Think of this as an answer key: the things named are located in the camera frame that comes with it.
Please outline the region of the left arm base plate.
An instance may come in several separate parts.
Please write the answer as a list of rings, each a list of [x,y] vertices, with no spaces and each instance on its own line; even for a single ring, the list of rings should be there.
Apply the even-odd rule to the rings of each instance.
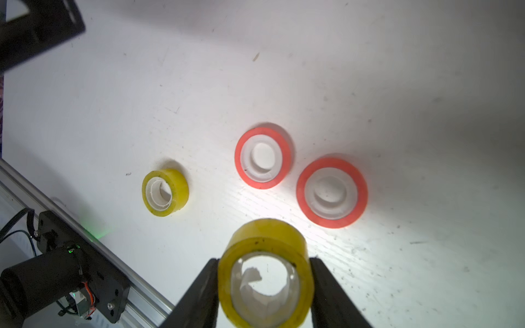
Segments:
[[[131,288],[128,277],[96,250],[89,238],[81,236],[51,210],[39,214],[38,232],[37,245],[43,254],[64,248],[79,259],[83,280],[94,295],[95,308],[110,323],[117,323]]]

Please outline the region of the yellow tape roll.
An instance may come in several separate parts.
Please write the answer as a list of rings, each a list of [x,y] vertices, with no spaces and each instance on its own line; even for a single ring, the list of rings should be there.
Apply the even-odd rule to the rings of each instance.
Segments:
[[[275,295],[251,287],[262,279],[254,267],[242,269],[256,256],[268,256],[287,270],[287,283]],[[235,327],[300,327],[314,298],[313,270],[306,239],[278,219],[257,219],[231,237],[218,264],[218,297]]]
[[[189,185],[176,169],[152,171],[143,180],[142,199],[153,215],[166,217],[187,204]]]

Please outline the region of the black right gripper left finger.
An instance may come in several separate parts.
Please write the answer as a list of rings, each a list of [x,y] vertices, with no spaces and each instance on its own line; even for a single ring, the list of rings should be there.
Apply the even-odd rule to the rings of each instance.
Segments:
[[[217,258],[206,263],[160,328],[216,327],[219,307],[218,263]]]

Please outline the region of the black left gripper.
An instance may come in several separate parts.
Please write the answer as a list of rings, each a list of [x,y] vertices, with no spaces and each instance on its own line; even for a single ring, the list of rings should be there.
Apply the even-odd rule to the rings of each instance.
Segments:
[[[86,31],[74,1],[23,2],[28,13],[1,24],[1,73]]]

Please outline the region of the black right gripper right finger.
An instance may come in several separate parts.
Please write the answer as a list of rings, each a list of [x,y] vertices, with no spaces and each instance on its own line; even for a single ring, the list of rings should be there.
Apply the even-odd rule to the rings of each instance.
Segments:
[[[310,258],[314,278],[313,327],[372,328],[324,262]]]

